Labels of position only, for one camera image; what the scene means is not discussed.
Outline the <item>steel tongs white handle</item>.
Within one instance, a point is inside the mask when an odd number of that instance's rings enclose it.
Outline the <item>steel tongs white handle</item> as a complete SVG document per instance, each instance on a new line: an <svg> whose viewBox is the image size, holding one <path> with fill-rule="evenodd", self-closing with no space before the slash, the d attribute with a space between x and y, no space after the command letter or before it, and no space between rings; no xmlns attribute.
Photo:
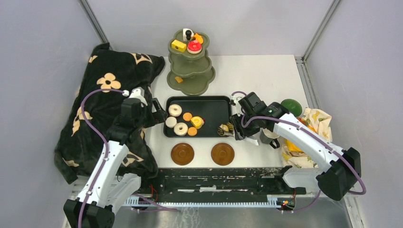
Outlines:
<svg viewBox="0 0 403 228"><path fill-rule="evenodd" d="M232 123L227 122L227 123L225 123L225 125L228 126L229 131L230 131L225 136L231 136L231 137L234 137L236 141L244 140L244 141L247 141L249 143L252 143L253 145L259 146L259 142L258 142L257 139L249 138L249 137L242 137L239 132L235 131L235 128L234 128Z"/></svg>

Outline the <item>yellow cream cupcake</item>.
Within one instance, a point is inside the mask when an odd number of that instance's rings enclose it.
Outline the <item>yellow cream cupcake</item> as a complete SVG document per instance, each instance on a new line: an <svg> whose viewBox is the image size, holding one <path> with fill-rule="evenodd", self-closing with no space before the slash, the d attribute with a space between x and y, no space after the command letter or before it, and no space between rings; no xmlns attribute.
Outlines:
<svg viewBox="0 0 403 228"><path fill-rule="evenodd" d="M229 131L229 128L228 128L227 125L221 124L221 125L218 127L217 132L218 132L219 135L225 136L225 135L227 135L230 131Z"/></svg>

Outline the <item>yellow swirl roll cake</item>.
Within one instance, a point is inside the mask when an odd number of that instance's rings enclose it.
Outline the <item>yellow swirl roll cake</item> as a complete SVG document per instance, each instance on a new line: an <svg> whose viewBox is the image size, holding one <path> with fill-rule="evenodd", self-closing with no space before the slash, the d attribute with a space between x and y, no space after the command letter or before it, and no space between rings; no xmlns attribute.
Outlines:
<svg viewBox="0 0 403 228"><path fill-rule="evenodd" d="M196 129L200 129L204 125L204 120L200 116L194 116L191 118L191 123Z"/></svg>

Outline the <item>rectangular tan cracker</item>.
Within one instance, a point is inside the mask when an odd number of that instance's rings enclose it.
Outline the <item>rectangular tan cracker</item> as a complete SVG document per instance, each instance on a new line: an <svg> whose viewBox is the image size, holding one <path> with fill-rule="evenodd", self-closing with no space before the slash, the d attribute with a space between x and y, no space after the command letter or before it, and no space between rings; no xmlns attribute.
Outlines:
<svg viewBox="0 0 403 228"><path fill-rule="evenodd" d="M179 83L179 84L183 82L183 79L182 79L181 77L179 77L179 76L176 76L174 79L175 79L176 82Z"/></svg>

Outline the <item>yellow layered cake slice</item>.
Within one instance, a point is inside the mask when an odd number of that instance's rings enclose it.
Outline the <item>yellow layered cake slice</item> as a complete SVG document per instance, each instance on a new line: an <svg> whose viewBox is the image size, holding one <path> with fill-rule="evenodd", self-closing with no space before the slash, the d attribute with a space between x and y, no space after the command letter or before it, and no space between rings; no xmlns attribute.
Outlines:
<svg viewBox="0 0 403 228"><path fill-rule="evenodd" d="M185 52L187 50L187 44L183 43L181 41L178 40L174 40L171 42L171 47L173 50L179 51L179 52Z"/></svg>

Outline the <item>red glazed donut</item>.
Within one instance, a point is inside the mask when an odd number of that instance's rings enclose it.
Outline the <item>red glazed donut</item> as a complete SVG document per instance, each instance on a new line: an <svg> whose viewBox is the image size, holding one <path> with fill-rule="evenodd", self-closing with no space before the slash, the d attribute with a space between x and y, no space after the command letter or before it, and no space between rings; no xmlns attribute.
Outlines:
<svg viewBox="0 0 403 228"><path fill-rule="evenodd" d="M200 53L202 51L202 44L197 40L193 40L193 41L188 43L187 51L190 54L198 54L198 53Z"/></svg>

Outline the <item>white cake block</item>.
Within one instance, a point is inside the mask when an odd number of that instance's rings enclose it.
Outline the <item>white cake block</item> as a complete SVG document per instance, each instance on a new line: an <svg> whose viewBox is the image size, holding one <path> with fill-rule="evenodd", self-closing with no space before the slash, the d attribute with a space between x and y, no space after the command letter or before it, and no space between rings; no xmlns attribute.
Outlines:
<svg viewBox="0 0 403 228"><path fill-rule="evenodd" d="M194 37L194 32L189 28L182 29L182 40L184 42L190 42Z"/></svg>

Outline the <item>orange fish-shaped pastry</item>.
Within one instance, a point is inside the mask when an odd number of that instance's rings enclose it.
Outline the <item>orange fish-shaped pastry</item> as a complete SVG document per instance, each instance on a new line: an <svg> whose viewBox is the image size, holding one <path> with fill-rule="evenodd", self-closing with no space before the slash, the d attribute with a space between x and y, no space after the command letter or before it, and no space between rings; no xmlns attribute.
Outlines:
<svg viewBox="0 0 403 228"><path fill-rule="evenodd" d="M204 43L204 39L201 35L199 35L198 33L195 33L193 36L193 40L197 40L200 44Z"/></svg>

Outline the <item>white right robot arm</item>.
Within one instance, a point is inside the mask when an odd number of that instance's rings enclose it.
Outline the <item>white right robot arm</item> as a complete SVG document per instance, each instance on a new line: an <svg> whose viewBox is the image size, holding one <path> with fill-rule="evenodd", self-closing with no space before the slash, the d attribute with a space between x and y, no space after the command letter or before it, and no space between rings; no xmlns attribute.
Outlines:
<svg viewBox="0 0 403 228"><path fill-rule="evenodd" d="M293 188L317 186L332 200L340 201L347 193L364 195L366 186L361 179L361 156L353 147L344 149L328 142L301 123L278 102L267 105L254 93L235 91L230 96L236 114L230 117L235 140L246 140L262 129L289 140L314 162L316 168L288 168L275 179L277 192L286 194Z"/></svg>

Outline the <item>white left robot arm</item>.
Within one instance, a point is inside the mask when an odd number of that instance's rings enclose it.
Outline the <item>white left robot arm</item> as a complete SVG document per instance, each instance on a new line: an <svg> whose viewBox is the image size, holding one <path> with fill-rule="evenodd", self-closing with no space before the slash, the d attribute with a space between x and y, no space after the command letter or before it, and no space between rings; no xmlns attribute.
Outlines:
<svg viewBox="0 0 403 228"><path fill-rule="evenodd" d="M75 200L68 199L63 207L72 228L111 228L115 215L123 203L136 191L149 189L149 180L134 173L125 174L122 180L110 188L118 169L129 152L128 143L134 142L144 128L165 122L167 112L157 98L148 103L144 90L116 90L125 96L120 114L106 134L102 134L84 116L87 125L102 139L104 145L100 157L86 185Z"/></svg>

